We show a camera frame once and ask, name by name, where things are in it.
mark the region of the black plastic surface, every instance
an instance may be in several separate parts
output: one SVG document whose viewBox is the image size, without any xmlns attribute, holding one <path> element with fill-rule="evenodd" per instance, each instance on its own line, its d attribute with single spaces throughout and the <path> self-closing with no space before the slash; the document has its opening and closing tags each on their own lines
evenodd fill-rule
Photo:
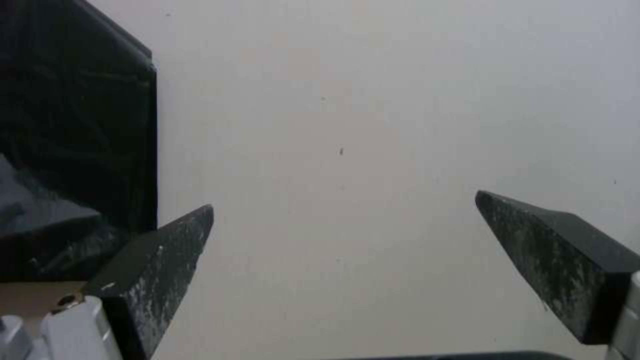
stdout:
<svg viewBox="0 0 640 360">
<path fill-rule="evenodd" d="M 136 234 L 156 228 L 156 154 L 156 71 L 146 47 L 83 0 L 0 2 L 0 155 L 17 172 Z M 17 251 L 16 234 L 64 256 L 50 246 L 61 241 L 48 233 L 54 225 L 15 231 L 9 242 L 0 236 L 0 263 Z M 69 279 L 66 265 L 46 269 L 46 279 Z M 42 280 L 31 273 L 3 277 Z"/>
<path fill-rule="evenodd" d="M 520 274 L 573 335 L 607 344 L 640 256 L 583 219 L 489 192 L 476 204 Z"/>
<path fill-rule="evenodd" d="M 102 299 L 124 359 L 150 359 L 184 296 L 213 225 L 203 206 L 125 246 L 83 293 Z"/>
</svg>

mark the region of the white mark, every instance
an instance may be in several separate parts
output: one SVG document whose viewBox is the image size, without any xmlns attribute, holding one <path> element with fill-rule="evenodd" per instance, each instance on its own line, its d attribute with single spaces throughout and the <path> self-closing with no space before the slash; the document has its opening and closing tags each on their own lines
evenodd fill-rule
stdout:
<svg viewBox="0 0 640 360">
<path fill-rule="evenodd" d="M 106 289 L 108 289 L 110 287 L 113 287 L 115 284 L 116 284 L 115 282 L 110 282 L 109 284 L 101 287 L 100 290 L 104 291 L 104 290 L 106 290 Z"/>
</svg>

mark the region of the white wall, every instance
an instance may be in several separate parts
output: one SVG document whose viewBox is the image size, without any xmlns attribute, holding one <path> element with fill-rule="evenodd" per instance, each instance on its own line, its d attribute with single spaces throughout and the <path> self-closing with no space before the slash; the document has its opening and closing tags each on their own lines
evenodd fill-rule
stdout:
<svg viewBox="0 0 640 360">
<path fill-rule="evenodd" d="M 216 208 L 155 359 L 602 358 L 474 193 L 640 250 L 637 1 L 93 3 L 154 51 L 161 223 Z"/>
</svg>

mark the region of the black object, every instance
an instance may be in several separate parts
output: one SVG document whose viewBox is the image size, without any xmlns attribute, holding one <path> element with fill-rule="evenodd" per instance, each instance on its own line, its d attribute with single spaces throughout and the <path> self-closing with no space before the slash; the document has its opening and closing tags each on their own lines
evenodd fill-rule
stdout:
<svg viewBox="0 0 640 360">
<path fill-rule="evenodd" d="M 169 326 L 213 225 L 203 206 L 141 235 L 83 288 L 102 299 L 124 359 L 150 359 Z"/>
<path fill-rule="evenodd" d="M 640 256 L 583 219 L 489 192 L 476 204 L 524 279 L 584 344 L 607 344 Z"/>
<path fill-rule="evenodd" d="M 563 356 L 546 352 L 491 352 L 486 354 L 454 354 L 406 357 L 378 357 L 368 360 L 568 360 Z"/>
<path fill-rule="evenodd" d="M 0 206 L 0 227 L 20 214 L 34 225 L 0 236 L 0 281 L 89 279 L 126 242 L 120 234 L 156 228 L 149 49 L 84 0 L 0 1 L 2 154 L 37 186 L 26 187 L 32 205 Z M 38 189 L 51 195 L 45 203 Z M 61 212 L 59 224 L 52 216 L 35 226 L 32 210 L 57 199 L 91 215 Z M 33 249 L 41 254 L 32 256 Z"/>
</svg>

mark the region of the white background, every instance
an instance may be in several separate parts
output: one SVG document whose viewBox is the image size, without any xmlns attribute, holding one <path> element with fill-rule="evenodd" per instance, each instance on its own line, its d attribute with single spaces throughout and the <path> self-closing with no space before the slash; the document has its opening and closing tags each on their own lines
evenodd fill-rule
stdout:
<svg viewBox="0 0 640 360">
<path fill-rule="evenodd" d="M 160 223 L 216 209 L 155 360 L 602 358 L 474 194 L 640 250 L 637 1 L 92 2 L 154 52 Z"/>
</svg>

